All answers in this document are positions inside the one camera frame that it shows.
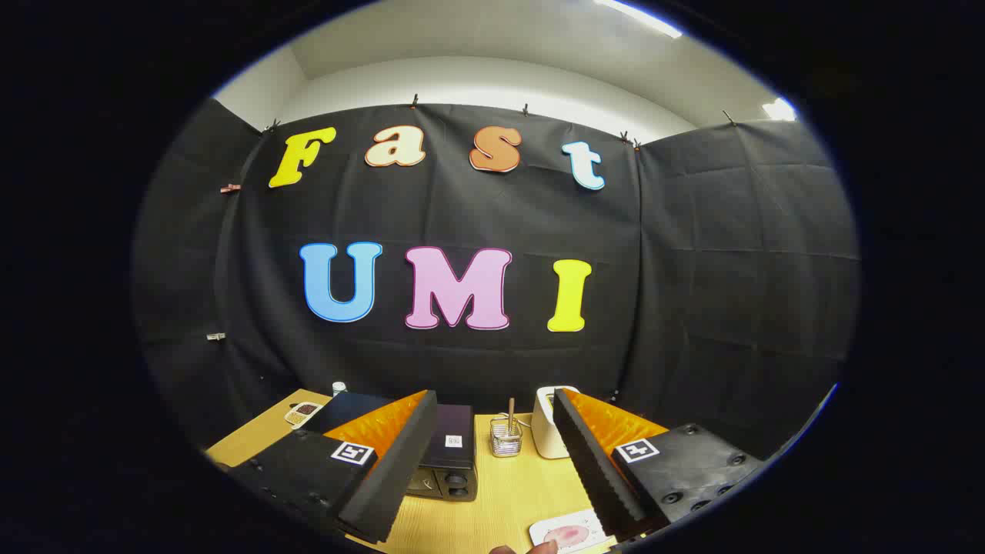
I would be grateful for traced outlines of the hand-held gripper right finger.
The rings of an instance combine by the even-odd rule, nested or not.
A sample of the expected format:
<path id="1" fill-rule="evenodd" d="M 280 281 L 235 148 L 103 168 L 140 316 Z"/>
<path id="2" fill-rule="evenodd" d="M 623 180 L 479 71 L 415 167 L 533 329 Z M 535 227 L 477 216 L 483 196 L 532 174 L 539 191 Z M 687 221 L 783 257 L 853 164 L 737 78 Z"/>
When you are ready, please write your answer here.
<path id="1" fill-rule="evenodd" d="M 660 532 L 763 466 L 703 426 L 665 428 L 566 387 L 553 392 L 553 424 L 602 529 L 616 539 Z"/>

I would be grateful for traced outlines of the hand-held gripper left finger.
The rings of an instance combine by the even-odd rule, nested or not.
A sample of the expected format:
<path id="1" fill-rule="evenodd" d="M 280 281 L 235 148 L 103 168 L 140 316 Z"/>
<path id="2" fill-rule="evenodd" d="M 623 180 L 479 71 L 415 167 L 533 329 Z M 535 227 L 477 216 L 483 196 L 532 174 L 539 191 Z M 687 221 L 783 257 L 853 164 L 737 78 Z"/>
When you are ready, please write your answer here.
<path id="1" fill-rule="evenodd" d="M 286 433 L 228 464 L 240 485 L 324 533 L 388 539 L 436 428 L 437 395 L 389 400 L 342 392 L 299 401 Z"/>

